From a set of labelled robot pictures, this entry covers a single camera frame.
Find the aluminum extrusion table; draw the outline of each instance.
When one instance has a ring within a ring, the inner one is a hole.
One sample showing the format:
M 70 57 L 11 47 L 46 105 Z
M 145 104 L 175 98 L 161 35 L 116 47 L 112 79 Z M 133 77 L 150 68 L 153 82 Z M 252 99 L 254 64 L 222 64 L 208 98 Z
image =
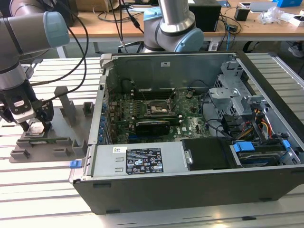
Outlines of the aluminum extrusion table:
M 263 73 L 297 116 L 304 121 L 303 81 L 280 58 L 269 54 L 248 57 Z M 72 69 L 79 59 L 45 59 L 33 65 L 31 81 L 57 78 Z M 88 75 L 84 85 L 69 98 L 75 105 L 95 102 L 101 76 L 99 58 L 87 58 Z M 56 86 L 69 89 L 82 79 L 84 66 L 65 80 L 35 87 L 38 98 L 50 98 Z M 54 106 L 60 106 L 59 100 Z M 22 129 L 15 124 L 0 122 L 0 227 L 303 227 L 304 185 L 279 201 L 246 203 L 203 208 L 147 211 L 98 216 L 69 183 L 69 162 L 9 163 L 10 151 Z

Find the table leg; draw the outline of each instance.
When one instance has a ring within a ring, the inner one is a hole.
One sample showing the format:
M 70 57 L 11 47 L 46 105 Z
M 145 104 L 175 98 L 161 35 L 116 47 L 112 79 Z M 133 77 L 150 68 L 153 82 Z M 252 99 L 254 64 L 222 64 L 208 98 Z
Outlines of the table leg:
M 67 58 L 67 49 L 66 47 L 58 47 L 57 53 L 59 55 L 59 58 Z
M 220 38 L 212 38 L 208 51 L 216 51 L 218 49 Z
M 93 42 L 93 44 L 94 44 L 95 53 L 96 53 L 96 54 L 99 54 L 99 46 L 98 46 L 98 43 L 97 43 L 97 42 Z

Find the plastic bag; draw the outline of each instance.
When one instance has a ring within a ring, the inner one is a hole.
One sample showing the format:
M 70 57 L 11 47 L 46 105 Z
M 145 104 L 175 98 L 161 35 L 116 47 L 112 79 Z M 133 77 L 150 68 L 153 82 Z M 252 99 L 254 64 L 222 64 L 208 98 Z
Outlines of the plastic bag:
M 258 19 L 261 21 L 261 23 L 268 24 L 268 23 L 280 23 L 279 18 L 284 13 L 284 11 L 281 11 L 277 6 L 273 6 L 268 9 L 267 12 L 263 12 L 258 16 Z

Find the motherboard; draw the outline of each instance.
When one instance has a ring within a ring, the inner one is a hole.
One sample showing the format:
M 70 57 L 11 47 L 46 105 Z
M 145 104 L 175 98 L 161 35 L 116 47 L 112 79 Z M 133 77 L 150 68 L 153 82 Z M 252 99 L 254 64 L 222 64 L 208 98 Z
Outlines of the motherboard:
M 112 95 L 108 119 L 113 144 L 210 137 L 200 110 L 202 96 L 188 89 Z

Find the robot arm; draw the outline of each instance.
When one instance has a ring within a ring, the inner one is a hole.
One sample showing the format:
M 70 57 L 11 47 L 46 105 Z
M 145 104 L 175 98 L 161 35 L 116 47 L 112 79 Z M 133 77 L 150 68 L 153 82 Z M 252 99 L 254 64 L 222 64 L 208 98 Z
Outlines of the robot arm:
M 144 14 L 144 52 L 199 51 L 203 32 L 196 28 L 188 0 L 159 0 Z
M 0 19 L 0 115 L 20 123 L 38 118 L 46 128 L 53 118 L 52 104 L 41 107 L 19 62 L 19 57 L 69 43 L 67 26 L 58 12 L 44 12 L 36 0 L 12 0 L 13 17 Z

